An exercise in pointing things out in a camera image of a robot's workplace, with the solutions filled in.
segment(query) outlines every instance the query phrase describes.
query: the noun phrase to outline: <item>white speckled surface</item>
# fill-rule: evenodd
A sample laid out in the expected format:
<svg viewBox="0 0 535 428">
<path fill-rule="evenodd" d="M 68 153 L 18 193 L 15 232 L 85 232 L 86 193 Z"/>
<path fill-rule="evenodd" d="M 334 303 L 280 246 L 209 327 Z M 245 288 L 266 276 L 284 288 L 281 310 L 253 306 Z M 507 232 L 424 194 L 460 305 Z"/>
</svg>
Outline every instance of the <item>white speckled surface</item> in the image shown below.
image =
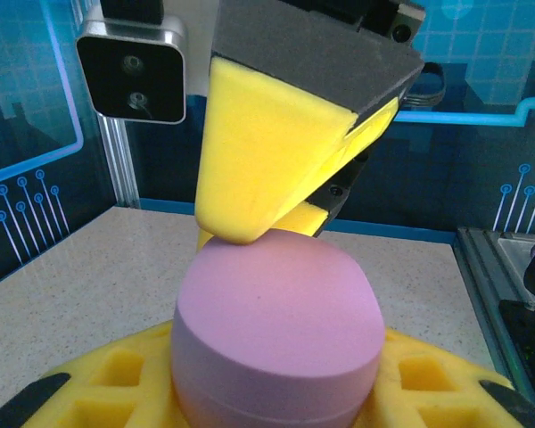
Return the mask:
<svg viewBox="0 0 535 428">
<path fill-rule="evenodd" d="M 172 317 L 192 217 L 113 208 L 0 283 L 0 406 L 48 369 Z M 365 270 L 387 325 L 492 367 L 451 248 L 321 235 Z"/>
</svg>

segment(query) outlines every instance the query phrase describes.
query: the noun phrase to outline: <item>pink foam cylinder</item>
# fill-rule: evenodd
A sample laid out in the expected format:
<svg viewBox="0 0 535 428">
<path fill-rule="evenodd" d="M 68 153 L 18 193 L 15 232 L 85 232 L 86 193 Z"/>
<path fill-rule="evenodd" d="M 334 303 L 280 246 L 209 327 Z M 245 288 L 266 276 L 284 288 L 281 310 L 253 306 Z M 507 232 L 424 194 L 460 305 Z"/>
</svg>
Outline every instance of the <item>pink foam cylinder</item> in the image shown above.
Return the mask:
<svg viewBox="0 0 535 428">
<path fill-rule="evenodd" d="M 349 426 L 384 335 L 376 297 L 344 251 L 281 230 L 246 246 L 214 238 L 177 299 L 177 396 L 193 428 Z"/>
</svg>

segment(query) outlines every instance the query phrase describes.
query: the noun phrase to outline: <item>pink foam object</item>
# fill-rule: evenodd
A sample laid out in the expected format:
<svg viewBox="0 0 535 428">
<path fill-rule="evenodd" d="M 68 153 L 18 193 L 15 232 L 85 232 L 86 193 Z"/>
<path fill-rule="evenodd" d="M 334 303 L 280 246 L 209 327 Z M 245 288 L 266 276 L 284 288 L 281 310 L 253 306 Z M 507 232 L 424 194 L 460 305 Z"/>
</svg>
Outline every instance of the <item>pink foam object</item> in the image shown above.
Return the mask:
<svg viewBox="0 0 535 428">
<path fill-rule="evenodd" d="M 214 238 L 177 299 L 177 396 L 193 428 L 345 427 L 384 335 L 365 274 L 331 244 L 281 230 L 246 246 Z"/>
</svg>

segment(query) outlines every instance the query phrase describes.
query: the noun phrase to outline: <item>camera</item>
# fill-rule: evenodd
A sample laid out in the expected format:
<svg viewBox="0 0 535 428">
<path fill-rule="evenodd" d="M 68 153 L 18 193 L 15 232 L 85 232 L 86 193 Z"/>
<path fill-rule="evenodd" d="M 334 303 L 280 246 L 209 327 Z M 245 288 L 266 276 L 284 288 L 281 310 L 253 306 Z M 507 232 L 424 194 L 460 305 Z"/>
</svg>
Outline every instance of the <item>camera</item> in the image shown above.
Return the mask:
<svg viewBox="0 0 535 428">
<path fill-rule="evenodd" d="M 97 112 L 176 124 L 208 93 L 218 0 L 102 0 L 84 19 L 78 58 Z"/>
</svg>

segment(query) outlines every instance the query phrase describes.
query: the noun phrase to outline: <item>yellow foam pad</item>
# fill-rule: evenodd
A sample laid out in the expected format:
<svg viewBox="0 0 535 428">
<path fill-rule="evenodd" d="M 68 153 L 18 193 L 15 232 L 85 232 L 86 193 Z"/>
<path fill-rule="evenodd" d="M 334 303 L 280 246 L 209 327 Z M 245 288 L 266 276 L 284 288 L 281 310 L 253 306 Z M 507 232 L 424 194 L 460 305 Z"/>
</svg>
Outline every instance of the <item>yellow foam pad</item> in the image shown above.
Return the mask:
<svg viewBox="0 0 535 428">
<path fill-rule="evenodd" d="M 213 58 L 196 191 L 199 226 L 229 242 L 253 242 L 376 140 L 397 109 L 395 98 L 351 131 L 355 112 Z"/>
<path fill-rule="evenodd" d="M 24 428 L 188 428 L 170 375 L 170 322 L 109 343 L 46 375 L 71 378 Z M 479 384 L 500 374 L 388 330 L 354 428 L 521 428 Z"/>
<path fill-rule="evenodd" d="M 289 230 L 297 234 L 313 236 L 325 223 L 329 213 L 307 202 L 300 203 L 293 210 L 274 224 L 274 229 Z M 213 234 L 200 229 L 198 234 L 198 251 L 207 243 Z"/>
</svg>

